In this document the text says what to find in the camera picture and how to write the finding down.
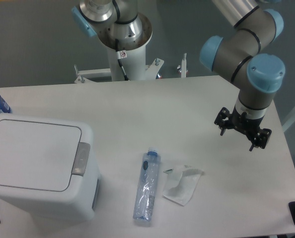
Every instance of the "metal bracket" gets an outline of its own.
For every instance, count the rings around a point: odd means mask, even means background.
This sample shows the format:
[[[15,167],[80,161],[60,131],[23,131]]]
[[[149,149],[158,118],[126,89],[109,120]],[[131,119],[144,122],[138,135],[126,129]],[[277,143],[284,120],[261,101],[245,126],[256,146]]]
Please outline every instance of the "metal bracket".
[[[154,62],[146,70],[146,80],[155,80],[163,64],[163,60],[156,58]]]
[[[146,80],[155,80],[155,79],[161,78],[158,72],[163,66],[163,64],[164,64],[163,60],[156,58],[151,65],[146,65]],[[94,81],[86,79],[85,77],[101,78],[101,77],[111,76],[111,70],[109,68],[79,71],[77,69],[77,65],[74,65],[74,69],[77,76],[77,79],[74,81],[75,83],[86,83],[86,82],[94,83]]]

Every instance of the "screw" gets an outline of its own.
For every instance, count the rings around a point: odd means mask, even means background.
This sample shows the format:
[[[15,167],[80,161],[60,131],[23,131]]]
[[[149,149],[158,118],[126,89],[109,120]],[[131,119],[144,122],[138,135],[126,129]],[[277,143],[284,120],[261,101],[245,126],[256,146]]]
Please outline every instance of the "screw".
[[[158,63],[160,63],[161,61],[159,60],[159,58],[155,59],[155,65],[158,66]]]
[[[77,65],[74,65],[74,70],[76,71],[76,75],[79,75],[79,70],[77,69]]]

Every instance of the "bottle cap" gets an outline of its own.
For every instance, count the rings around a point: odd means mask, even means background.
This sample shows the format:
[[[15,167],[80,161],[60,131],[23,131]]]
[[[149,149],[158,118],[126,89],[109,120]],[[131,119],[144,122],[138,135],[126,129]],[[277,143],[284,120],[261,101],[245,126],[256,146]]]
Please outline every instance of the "bottle cap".
[[[148,153],[153,152],[153,153],[156,153],[156,155],[158,154],[157,148],[155,148],[155,147],[149,147],[147,152]]]

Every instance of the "black cable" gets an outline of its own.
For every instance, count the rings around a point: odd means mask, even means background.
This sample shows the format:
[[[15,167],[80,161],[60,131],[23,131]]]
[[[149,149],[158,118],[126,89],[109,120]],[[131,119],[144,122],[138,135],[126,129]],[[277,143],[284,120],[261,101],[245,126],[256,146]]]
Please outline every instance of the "black cable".
[[[115,42],[116,42],[116,45],[115,45],[115,47],[116,47],[116,52],[118,52],[118,51],[119,51],[119,40],[116,39]],[[118,64],[119,64],[119,66],[120,66],[120,68],[121,68],[121,70],[122,70],[122,73],[123,73],[123,76],[124,76],[124,80],[125,80],[125,81],[130,81],[129,78],[128,78],[128,76],[127,76],[127,74],[126,74],[126,71],[124,70],[124,67],[123,67],[123,64],[122,64],[121,59],[118,59]]]

